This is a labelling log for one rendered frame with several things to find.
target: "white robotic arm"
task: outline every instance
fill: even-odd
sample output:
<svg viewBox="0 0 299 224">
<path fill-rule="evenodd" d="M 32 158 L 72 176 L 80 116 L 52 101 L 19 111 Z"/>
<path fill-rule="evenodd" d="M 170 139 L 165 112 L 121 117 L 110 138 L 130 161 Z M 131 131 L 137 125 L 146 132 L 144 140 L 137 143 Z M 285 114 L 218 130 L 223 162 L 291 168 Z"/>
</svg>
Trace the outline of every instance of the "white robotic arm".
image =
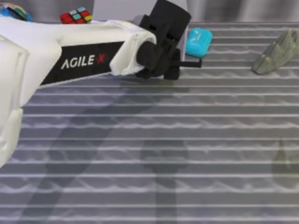
<svg viewBox="0 0 299 224">
<path fill-rule="evenodd" d="M 190 15 L 158 0 L 140 26 L 126 21 L 40 24 L 0 17 L 0 167 L 16 149 L 22 107 L 40 85 L 107 74 L 175 80 Z"/>
</svg>

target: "striped surface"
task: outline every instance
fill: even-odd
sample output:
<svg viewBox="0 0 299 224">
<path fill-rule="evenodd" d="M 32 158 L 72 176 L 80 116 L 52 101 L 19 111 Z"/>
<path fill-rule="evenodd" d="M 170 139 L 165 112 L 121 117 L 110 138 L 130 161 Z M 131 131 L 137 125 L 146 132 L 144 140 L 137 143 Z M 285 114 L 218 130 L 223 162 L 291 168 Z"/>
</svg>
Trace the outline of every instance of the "striped surface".
<svg viewBox="0 0 299 224">
<path fill-rule="evenodd" d="M 196 26 L 213 43 L 177 82 L 36 92 L 0 170 L 1 224 L 298 223 L 299 57 L 263 77 L 250 66 L 299 25 Z"/>
</svg>

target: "white arm segment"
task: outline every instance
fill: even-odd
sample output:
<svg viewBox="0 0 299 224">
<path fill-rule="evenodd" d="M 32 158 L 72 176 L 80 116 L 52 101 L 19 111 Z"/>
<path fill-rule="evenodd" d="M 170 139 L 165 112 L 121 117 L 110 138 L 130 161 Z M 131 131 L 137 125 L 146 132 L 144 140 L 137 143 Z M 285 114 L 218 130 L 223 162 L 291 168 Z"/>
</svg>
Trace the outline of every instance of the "white arm segment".
<svg viewBox="0 0 299 224">
<path fill-rule="evenodd" d="M 113 75 L 143 69 L 139 46 L 156 37 L 126 21 L 84 25 L 40 24 L 0 17 L 0 167 L 16 149 L 23 107 L 59 60 L 62 47 L 124 42 L 110 63 Z"/>
</svg>

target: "light blue soap bar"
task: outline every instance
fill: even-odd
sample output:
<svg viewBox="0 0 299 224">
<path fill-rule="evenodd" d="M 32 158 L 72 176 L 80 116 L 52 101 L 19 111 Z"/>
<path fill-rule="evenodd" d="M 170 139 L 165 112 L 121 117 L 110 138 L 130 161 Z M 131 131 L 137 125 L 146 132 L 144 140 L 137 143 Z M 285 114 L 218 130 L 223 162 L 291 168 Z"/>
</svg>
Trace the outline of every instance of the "light blue soap bar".
<svg viewBox="0 0 299 224">
<path fill-rule="evenodd" d="M 193 28 L 187 38 L 186 54 L 195 57 L 206 55 L 211 44 L 213 34 L 207 29 Z"/>
</svg>

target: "gray-green object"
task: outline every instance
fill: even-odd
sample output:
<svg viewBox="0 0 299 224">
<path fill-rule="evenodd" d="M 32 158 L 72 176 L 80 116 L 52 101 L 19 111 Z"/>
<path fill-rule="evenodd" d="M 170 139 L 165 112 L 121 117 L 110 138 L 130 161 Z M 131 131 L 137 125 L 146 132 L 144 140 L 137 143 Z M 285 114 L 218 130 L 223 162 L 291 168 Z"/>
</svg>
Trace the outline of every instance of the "gray-green object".
<svg viewBox="0 0 299 224">
<path fill-rule="evenodd" d="M 294 29 L 285 31 L 253 63 L 252 70 L 265 74 L 278 69 L 299 53 L 299 33 Z"/>
</svg>

